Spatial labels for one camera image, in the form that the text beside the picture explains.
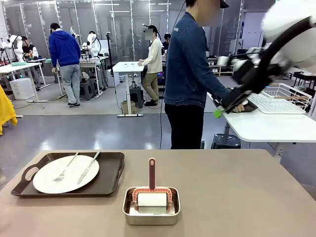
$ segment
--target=white plate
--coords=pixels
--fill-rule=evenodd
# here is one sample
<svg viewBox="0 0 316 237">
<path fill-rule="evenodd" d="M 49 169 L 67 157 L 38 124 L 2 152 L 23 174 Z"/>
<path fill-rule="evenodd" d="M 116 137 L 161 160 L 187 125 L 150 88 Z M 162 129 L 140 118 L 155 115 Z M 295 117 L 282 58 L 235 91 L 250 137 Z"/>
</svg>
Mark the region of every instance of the white plate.
<svg viewBox="0 0 316 237">
<path fill-rule="evenodd" d="M 81 188 L 89 183 L 99 172 L 99 163 L 95 160 L 88 173 L 78 185 L 78 179 L 92 161 L 92 157 L 78 155 L 65 171 L 65 178 L 60 182 L 53 180 L 63 172 L 73 156 L 52 161 L 40 169 L 33 179 L 34 187 L 46 194 L 62 194 Z"/>
</svg>

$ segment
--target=yellow cloth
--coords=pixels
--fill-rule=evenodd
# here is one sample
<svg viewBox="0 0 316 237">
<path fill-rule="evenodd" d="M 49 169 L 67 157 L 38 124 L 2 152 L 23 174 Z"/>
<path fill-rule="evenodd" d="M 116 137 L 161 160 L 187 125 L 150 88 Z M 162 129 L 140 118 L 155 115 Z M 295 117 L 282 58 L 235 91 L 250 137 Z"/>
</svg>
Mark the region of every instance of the yellow cloth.
<svg viewBox="0 0 316 237">
<path fill-rule="evenodd" d="M 9 120 L 14 126 L 18 123 L 13 104 L 0 85 L 0 135 L 2 135 L 2 125 Z"/>
</svg>

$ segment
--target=fork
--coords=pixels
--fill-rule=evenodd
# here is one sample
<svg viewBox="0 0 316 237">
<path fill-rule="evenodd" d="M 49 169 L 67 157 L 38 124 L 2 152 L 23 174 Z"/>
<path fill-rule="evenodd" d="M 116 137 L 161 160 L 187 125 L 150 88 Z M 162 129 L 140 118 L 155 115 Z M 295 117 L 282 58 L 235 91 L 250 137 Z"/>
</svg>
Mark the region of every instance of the fork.
<svg viewBox="0 0 316 237">
<path fill-rule="evenodd" d="M 71 161 L 68 163 L 68 165 L 66 166 L 66 168 L 64 169 L 64 171 L 60 174 L 60 175 L 58 175 L 58 177 L 56 178 L 56 179 L 54 179 L 53 180 L 53 182 L 56 182 L 56 183 L 58 183 L 58 182 L 60 182 L 60 181 L 62 181 L 64 178 L 65 178 L 65 171 L 66 171 L 66 169 L 68 168 L 68 166 L 71 164 L 71 162 L 73 162 L 73 160 L 76 158 L 76 156 L 79 154 L 79 152 L 77 152 L 75 155 L 74 155 L 74 157 L 71 159 Z"/>
</svg>

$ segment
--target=red handle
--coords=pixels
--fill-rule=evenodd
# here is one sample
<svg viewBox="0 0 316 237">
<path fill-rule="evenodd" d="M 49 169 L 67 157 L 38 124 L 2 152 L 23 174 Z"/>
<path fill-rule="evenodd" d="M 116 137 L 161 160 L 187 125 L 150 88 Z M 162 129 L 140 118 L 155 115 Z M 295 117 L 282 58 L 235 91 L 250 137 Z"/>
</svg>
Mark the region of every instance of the red handle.
<svg viewBox="0 0 316 237">
<path fill-rule="evenodd" d="M 156 160 L 149 159 L 149 189 L 154 190 L 156 187 Z"/>
</svg>

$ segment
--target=dish rack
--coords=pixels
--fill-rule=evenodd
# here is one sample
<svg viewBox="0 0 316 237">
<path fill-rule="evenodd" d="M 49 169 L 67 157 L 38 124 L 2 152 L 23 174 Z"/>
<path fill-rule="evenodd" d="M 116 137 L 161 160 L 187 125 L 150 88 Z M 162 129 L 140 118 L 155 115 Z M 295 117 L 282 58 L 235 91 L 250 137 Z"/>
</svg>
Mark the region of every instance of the dish rack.
<svg viewBox="0 0 316 237">
<path fill-rule="evenodd" d="M 265 114 L 305 114 L 312 96 L 284 83 L 272 83 L 248 97 Z"/>
</svg>

